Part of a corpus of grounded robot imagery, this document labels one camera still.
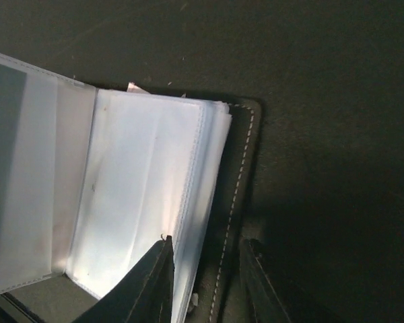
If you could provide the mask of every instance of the white stitching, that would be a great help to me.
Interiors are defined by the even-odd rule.
[[[4,289],[0,290],[0,294],[3,294],[5,292],[7,292],[7,291],[11,291],[12,289],[20,288],[20,287],[23,287],[23,286],[26,286],[26,285],[31,285],[33,283],[37,283],[38,281],[43,281],[43,280],[45,280],[47,278],[50,278],[50,277],[51,277],[51,275],[45,275],[45,276],[42,276],[41,278],[36,278],[36,279],[32,279],[31,281],[25,281],[23,283],[12,285],[10,287],[7,287],[7,288],[4,288]]]
[[[189,206],[189,199],[187,198],[189,195],[189,191],[190,191],[190,187],[192,186],[191,184],[193,183],[193,180],[195,179],[194,176],[192,176],[193,173],[193,169],[195,168],[195,164],[196,164],[196,155],[198,154],[198,148],[201,142],[201,132],[203,129],[203,125],[205,124],[205,113],[202,110],[201,107],[199,107],[199,117],[197,120],[197,136],[193,139],[193,146],[192,146],[192,150],[191,150],[191,160],[192,163],[189,166],[189,169],[187,170],[187,174],[186,174],[186,183],[189,183],[187,185],[187,189],[182,192],[181,195],[181,204],[180,204],[180,214],[185,214],[186,208],[188,208]],[[175,243],[178,244],[178,242],[180,241],[180,239],[182,238],[182,231],[183,231],[183,227],[182,227],[182,223],[184,221],[184,217],[180,217],[180,224],[178,225],[178,232],[176,233],[176,241]]]
[[[17,60],[17,59],[13,59],[13,58],[5,56],[3,54],[0,54],[0,59],[3,59],[4,61],[6,61],[8,63],[11,63],[11,64],[19,65],[19,66],[21,66],[21,67],[23,67],[25,69],[32,70],[32,71],[34,71],[36,73],[41,73],[41,74],[45,74],[45,75],[48,75],[48,76],[51,76],[51,77],[56,77],[57,79],[61,79],[62,81],[68,82],[68,83],[70,83],[72,85],[85,85],[82,82],[79,82],[79,81],[76,81],[74,79],[70,79],[68,77],[65,77],[65,76],[62,76],[62,75],[47,71],[45,69],[41,69],[41,68],[39,68],[37,66],[22,62],[22,61]]]
[[[213,318],[215,300],[217,298],[218,285],[219,285],[219,282],[220,282],[220,275],[222,273],[222,265],[223,265],[224,254],[226,252],[226,246],[228,244],[230,223],[232,222],[232,216],[234,214],[236,195],[238,194],[238,187],[240,186],[241,175],[242,175],[242,171],[244,169],[245,159],[246,159],[246,156],[247,156],[248,142],[250,141],[251,129],[253,128],[253,122],[255,120],[255,111],[252,108],[250,108],[248,106],[242,106],[240,104],[234,104],[233,106],[234,107],[239,107],[239,108],[246,108],[247,110],[250,110],[251,118],[250,118],[250,125],[248,126],[248,131],[247,131],[247,139],[245,141],[246,145],[244,146],[244,152],[242,153],[241,167],[240,167],[240,171],[239,171],[239,175],[238,175],[238,180],[236,181],[234,197],[232,198],[232,205],[230,206],[228,227],[226,228],[226,235],[225,235],[224,243],[223,243],[222,256],[220,257],[220,263],[219,263],[218,272],[217,272],[217,279],[215,280],[215,289],[214,289],[213,301],[211,303],[211,309],[209,311],[209,321],[210,322],[212,321],[212,318]]]

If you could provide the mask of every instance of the translucent plastic page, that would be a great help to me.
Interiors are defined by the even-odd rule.
[[[187,313],[207,229],[217,173],[231,122],[231,116],[226,113],[227,105],[218,102],[213,109],[213,123],[209,132],[201,181],[199,189],[195,190],[197,191],[195,207],[187,214],[189,224],[185,230],[186,234],[182,237],[185,243],[177,248],[175,254],[177,265],[174,274],[176,277],[174,299],[177,302],[172,306],[172,322],[184,322]]]
[[[51,273],[57,81],[0,65],[0,285]]]
[[[0,55],[0,293],[64,271],[95,96],[77,85]]]
[[[196,275],[230,125],[213,102],[99,90],[66,273],[100,299],[161,235],[174,243],[172,321]]]
[[[98,92],[81,207],[66,273],[108,293],[182,208],[203,110],[188,102]]]

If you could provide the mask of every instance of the dark surface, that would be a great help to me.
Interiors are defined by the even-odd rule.
[[[66,276],[20,287],[9,294],[48,323],[70,323],[97,303]]]
[[[344,323],[285,274],[260,241],[240,243],[240,278],[248,323]]]
[[[244,235],[346,320],[404,322],[404,1],[49,2],[0,0],[0,52],[264,101]]]

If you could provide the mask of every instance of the wallet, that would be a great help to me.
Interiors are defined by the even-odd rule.
[[[172,236],[172,321],[192,293],[186,321],[217,321],[257,102],[106,90],[0,55],[0,107],[0,294],[65,273],[101,299]]]

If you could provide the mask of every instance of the black background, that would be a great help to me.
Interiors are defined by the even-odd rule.
[[[404,1],[0,0],[0,52],[261,100],[243,234],[345,319],[404,322]]]

